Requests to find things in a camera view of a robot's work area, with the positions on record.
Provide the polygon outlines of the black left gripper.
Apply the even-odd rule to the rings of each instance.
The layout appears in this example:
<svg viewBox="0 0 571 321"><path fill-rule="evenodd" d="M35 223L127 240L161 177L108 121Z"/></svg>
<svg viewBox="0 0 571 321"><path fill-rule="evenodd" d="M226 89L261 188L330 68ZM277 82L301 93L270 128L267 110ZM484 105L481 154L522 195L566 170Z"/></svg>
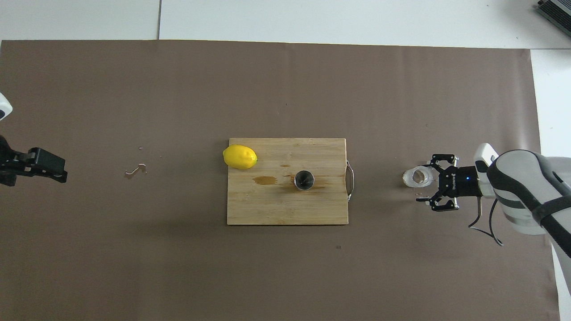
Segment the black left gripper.
<svg viewBox="0 0 571 321"><path fill-rule="evenodd" d="M29 159L30 173L33 175L66 183L68 173L65 170L65 159L42 148L31 148L29 153L17 152L10 148L4 136L0 136L1 184L14 186L18 176L29 177L30 173L26 172L27 159Z"/></svg>

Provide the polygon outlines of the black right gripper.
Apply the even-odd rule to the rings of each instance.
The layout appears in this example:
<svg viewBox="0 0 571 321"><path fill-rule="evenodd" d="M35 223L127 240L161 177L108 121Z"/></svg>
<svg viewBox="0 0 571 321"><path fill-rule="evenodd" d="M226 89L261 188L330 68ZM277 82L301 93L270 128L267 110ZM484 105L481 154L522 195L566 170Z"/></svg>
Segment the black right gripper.
<svg viewBox="0 0 571 321"><path fill-rule="evenodd" d="M458 210L458 197L481 197L479 177L475 166L457 167L459 158L454 154L433 154L427 163L440 174L440 191L432 197L417 198L416 202L424 203L432 211L442 213ZM440 162L448 162L444 168Z"/></svg>

